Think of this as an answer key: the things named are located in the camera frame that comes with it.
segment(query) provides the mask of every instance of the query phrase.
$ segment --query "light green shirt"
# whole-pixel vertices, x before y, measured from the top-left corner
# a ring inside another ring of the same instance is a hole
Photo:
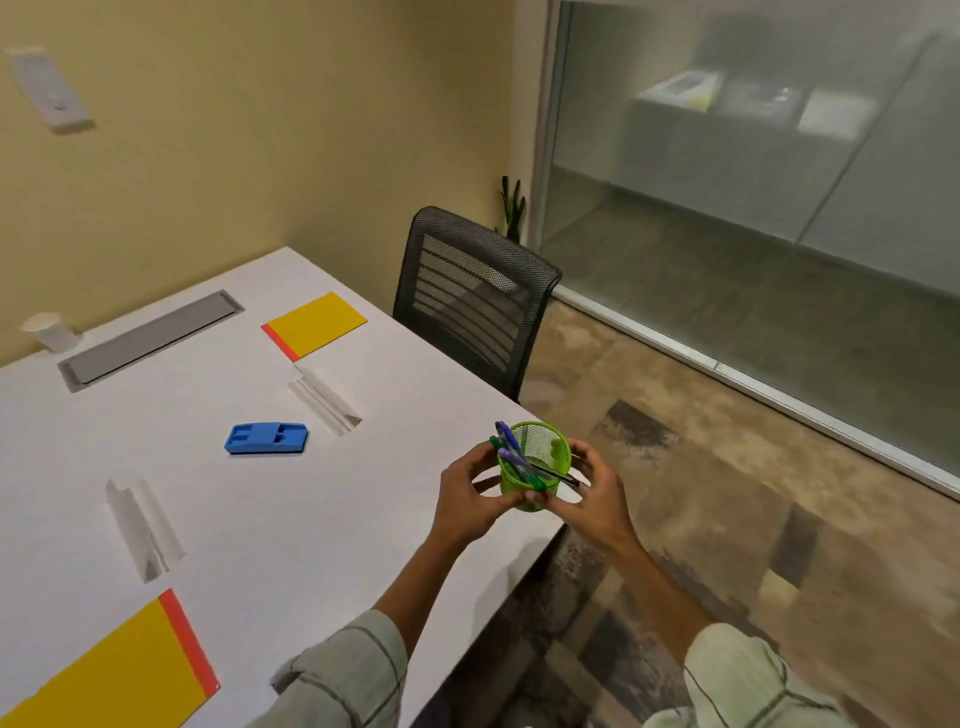
[[[274,706],[251,728],[393,728],[407,671],[403,639],[370,610],[274,676]],[[853,728],[758,638],[713,624],[686,653],[692,708],[651,716],[644,728]]]

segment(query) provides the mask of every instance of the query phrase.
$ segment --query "light switch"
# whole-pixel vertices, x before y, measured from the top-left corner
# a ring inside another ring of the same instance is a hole
[[[13,75],[43,120],[56,131],[92,125],[84,105],[42,48],[7,51]]]

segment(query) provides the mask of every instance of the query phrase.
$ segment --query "office chair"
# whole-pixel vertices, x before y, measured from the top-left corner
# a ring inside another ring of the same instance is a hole
[[[437,207],[414,217],[394,318],[516,401],[560,270]]]

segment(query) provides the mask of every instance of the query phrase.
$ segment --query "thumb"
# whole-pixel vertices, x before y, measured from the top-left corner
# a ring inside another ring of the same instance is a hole
[[[516,508],[523,502],[523,491],[515,490],[510,493],[505,493],[502,496],[486,498],[486,500],[493,501],[493,516],[495,518],[500,518],[503,514],[509,511],[511,508]]]
[[[524,495],[528,503],[542,506],[555,516],[559,516],[564,523],[573,525],[579,516],[580,507],[576,503],[567,503],[563,498],[556,497],[549,491],[526,491]]]

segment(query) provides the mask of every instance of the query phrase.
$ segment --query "yellow notebook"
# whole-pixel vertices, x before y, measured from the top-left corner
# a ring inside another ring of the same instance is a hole
[[[291,361],[297,361],[366,323],[353,306],[331,291],[261,328]]]
[[[0,728],[177,728],[219,689],[168,589],[0,717]]]

